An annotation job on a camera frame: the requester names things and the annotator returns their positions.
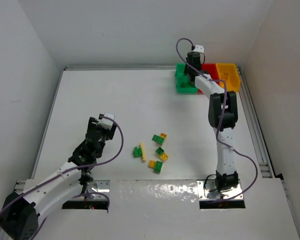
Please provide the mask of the green arch lego piece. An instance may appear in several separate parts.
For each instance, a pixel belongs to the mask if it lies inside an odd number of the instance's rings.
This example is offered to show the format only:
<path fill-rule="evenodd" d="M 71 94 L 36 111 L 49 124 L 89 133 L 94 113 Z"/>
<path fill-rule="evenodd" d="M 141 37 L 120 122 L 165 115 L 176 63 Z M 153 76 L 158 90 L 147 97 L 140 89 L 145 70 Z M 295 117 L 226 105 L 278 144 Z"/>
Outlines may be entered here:
<path fill-rule="evenodd" d="M 142 150 L 141 150 L 141 148 L 140 147 L 135 147 L 134 149 L 133 149 L 133 157 L 134 158 L 142 158 Z"/>

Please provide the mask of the long tan lego plate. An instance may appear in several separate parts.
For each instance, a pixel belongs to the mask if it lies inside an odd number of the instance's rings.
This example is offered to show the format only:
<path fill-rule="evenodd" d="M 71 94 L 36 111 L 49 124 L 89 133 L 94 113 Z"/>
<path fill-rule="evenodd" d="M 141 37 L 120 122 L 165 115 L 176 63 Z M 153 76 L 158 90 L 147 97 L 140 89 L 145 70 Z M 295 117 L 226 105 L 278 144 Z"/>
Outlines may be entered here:
<path fill-rule="evenodd" d="M 141 148 L 141 152 L 142 152 L 141 160 L 143 163 L 145 163 L 147 161 L 147 157 L 146 157 L 145 148 L 144 148 L 144 145 L 142 142 L 140 143 L 140 148 Z"/>

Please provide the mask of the green lego plate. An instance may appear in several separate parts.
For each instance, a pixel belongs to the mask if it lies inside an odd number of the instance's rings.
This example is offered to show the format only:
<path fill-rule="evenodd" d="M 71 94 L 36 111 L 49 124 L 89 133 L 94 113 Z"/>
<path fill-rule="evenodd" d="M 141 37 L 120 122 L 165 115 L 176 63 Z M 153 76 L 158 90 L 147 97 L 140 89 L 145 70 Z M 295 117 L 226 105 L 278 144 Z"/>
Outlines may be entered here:
<path fill-rule="evenodd" d="M 163 138 L 159 135 L 156 135 L 156 134 L 153 135 L 151 140 L 154 141 L 155 143 L 159 144 L 159 145 L 163 145 L 164 142 L 165 142 L 165 138 Z"/>

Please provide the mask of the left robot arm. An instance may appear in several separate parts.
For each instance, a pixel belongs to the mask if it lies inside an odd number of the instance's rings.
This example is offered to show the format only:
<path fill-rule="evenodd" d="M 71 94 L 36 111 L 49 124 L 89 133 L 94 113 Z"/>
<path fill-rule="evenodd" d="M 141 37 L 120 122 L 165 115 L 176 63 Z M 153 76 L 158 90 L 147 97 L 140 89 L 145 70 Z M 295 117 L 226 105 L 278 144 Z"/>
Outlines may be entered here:
<path fill-rule="evenodd" d="M 0 228 L 13 240 L 32 240 L 48 215 L 73 197 L 86 195 L 90 172 L 99 163 L 106 141 L 112 140 L 118 125 L 110 113 L 90 117 L 84 140 L 69 159 L 37 185 L 9 194 L 0 211 Z"/>

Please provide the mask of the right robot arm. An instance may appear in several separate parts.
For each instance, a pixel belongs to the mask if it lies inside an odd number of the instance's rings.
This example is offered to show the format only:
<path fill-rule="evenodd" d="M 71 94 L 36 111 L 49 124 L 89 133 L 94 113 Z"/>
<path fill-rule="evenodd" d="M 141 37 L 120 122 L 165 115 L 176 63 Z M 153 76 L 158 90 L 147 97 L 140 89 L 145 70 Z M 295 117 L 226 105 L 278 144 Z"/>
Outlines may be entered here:
<path fill-rule="evenodd" d="M 239 182 L 233 150 L 234 128 L 238 121 L 237 95 L 234 91 L 226 91 L 202 71 L 200 52 L 187 53 L 184 73 L 189 83 L 209 98 L 208 122 L 214 130 L 217 147 L 215 186 L 218 192 L 227 191 Z"/>

